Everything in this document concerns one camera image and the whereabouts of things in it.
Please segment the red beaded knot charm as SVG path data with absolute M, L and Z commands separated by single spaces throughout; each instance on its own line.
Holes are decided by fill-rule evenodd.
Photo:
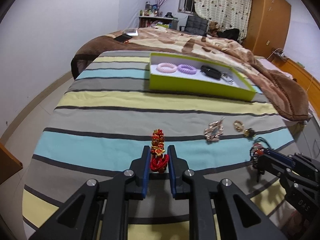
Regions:
M 169 162 L 169 155 L 165 154 L 164 133 L 161 129 L 154 130 L 151 138 L 150 170 L 156 173 L 164 173 Z

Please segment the grey bedside cabinet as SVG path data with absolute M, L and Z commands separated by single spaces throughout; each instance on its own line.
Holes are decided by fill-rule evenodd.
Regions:
M 319 121 L 314 116 L 303 130 L 294 136 L 297 147 L 303 155 L 319 161 Z

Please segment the brown patterned blanket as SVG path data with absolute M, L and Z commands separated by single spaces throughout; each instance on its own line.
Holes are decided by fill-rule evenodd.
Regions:
M 164 27 L 140 28 L 127 42 L 116 41 L 116 31 L 84 44 L 71 61 L 77 78 L 86 67 L 106 51 L 133 50 L 180 53 L 231 65 L 257 85 L 278 113 L 291 121 L 309 118 L 309 100 L 304 88 L 278 70 L 265 68 L 253 53 L 234 40 L 181 33 Z

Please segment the striped table cloth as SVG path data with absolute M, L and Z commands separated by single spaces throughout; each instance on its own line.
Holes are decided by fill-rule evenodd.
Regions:
M 230 178 L 277 226 L 293 213 L 271 174 L 256 181 L 252 142 L 236 120 L 283 154 L 297 147 L 261 91 L 252 102 L 151 93 L 147 51 L 103 53 L 72 83 L 43 130 L 23 190 L 25 234 L 31 236 L 84 182 L 129 168 L 162 129 L 166 145 L 207 178 Z

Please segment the wooden bed headboard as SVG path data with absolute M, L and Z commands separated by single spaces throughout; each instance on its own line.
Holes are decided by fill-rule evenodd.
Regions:
M 313 77 L 305 68 L 299 63 L 292 61 L 291 59 L 283 59 L 279 56 L 272 56 L 271 62 L 280 70 L 287 72 L 297 80 L 297 83 L 301 85 L 307 92 L 309 101 L 319 117 L 319 100 L 320 90 L 319 81 Z

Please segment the green shallow tray box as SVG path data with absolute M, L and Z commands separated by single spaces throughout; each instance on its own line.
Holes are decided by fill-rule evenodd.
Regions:
M 196 69 L 196 73 L 186 74 L 178 69 L 173 72 L 169 67 L 163 67 L 163 71 L 160 71 L 158 65 L 161 63 L 170 63 L 176 66 L 182 65 L 183 67 L 192 66 Z M 210 66 L 221 73 L 228 73 L 232 76 L 234 82 L 227 83 L 222 78 L 216 80 L 206 76 L 201 72 L 202 65 Z M 159 92 L 215 96 L 240 101 L 252 101 L 257 93 L 254 87 L 232 66 L 169 53 L 150 54 L 149 89 Z

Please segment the white power strip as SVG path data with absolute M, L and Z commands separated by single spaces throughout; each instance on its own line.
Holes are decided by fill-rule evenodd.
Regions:
M 285 57 L 283 50 L 274 51 L 273 54 L 278 57 Z

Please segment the orange wooden wardrobe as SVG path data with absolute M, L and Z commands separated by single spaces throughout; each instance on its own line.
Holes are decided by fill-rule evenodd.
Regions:
M 286 0 L 252 0 L 246 38 L 242 46 L 267 58 L 283 49 L 290 25 L 291 4 Z

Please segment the black smartphone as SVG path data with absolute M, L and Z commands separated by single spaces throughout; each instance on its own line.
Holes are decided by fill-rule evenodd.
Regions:
M 132 36 L 127 35 L 127 34 L 121 34 L 117 37 L 114 38 L 115 41 L 121 42 L 121 43 L 125 43 L 128 40 L 130 40 L 132 38 Z

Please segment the white small box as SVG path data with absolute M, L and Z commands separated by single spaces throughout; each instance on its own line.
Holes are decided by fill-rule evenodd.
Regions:
M 136 28 L 130 28 L 123 30 L 123 34 L 128 36 L 138 36 L 138 30 Z

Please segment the brown teddy bear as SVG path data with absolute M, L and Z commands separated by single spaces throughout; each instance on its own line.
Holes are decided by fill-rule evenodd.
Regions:
M 212 37 L 218 37 L 217 32 L 219 31 L 219 24 L 216 21 L 210 21 L 208 25 L 207 34 Z

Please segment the black office chair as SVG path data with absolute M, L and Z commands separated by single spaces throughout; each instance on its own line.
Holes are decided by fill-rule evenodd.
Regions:
M 180 26 L 180 31 L 191 34 L 206 36 L 208 28 L 208 20 L 199 16 L 189 15 L 185 26 Z

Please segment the white cluttered desk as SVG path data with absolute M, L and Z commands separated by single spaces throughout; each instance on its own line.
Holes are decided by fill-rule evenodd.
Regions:
M 139 16 L 139 28 L 153 27 L 156 25 L 176 30 L 178 26 L 178 20 L 169 17 Z

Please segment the patterned window curtain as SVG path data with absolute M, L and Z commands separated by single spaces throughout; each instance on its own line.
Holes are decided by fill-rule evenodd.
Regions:
M 221 30 L 239 29 L 238 41 L 247 35 L 252 0 L 194 0 L 196 14 L 217 22 Z

